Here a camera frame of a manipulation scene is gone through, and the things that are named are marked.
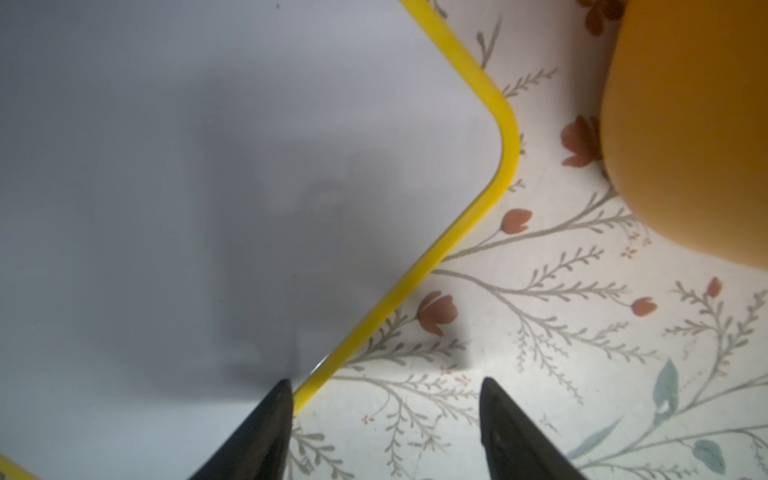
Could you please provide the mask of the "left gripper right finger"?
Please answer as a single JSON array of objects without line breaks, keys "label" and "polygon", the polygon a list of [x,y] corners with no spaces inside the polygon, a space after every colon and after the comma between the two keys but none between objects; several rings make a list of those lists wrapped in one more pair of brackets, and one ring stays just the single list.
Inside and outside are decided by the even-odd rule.
[{"label": "left gripper right finger", "polygon": [[483,379],[479,395],[481,443],[493,480],[584,480],[501,385]]}]

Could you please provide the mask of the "whiteboard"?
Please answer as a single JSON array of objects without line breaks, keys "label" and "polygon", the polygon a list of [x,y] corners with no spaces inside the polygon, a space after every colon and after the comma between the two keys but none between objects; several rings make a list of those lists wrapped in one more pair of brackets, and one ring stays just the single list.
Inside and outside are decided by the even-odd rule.
[{"label": "whiteboard", "polygon": [[504,191],[509,104],[426,1],[1,5],[1,459],[186,479],[300,402]]}]

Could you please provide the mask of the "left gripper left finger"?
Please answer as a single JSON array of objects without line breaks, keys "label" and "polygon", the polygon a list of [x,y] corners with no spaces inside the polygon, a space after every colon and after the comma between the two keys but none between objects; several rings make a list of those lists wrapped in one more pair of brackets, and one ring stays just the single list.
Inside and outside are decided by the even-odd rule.
[{"label": "left gripper left finger", "polygon": [[289,453],[293,414],[292,384],[283,379],[190,479],[282,479]]}]

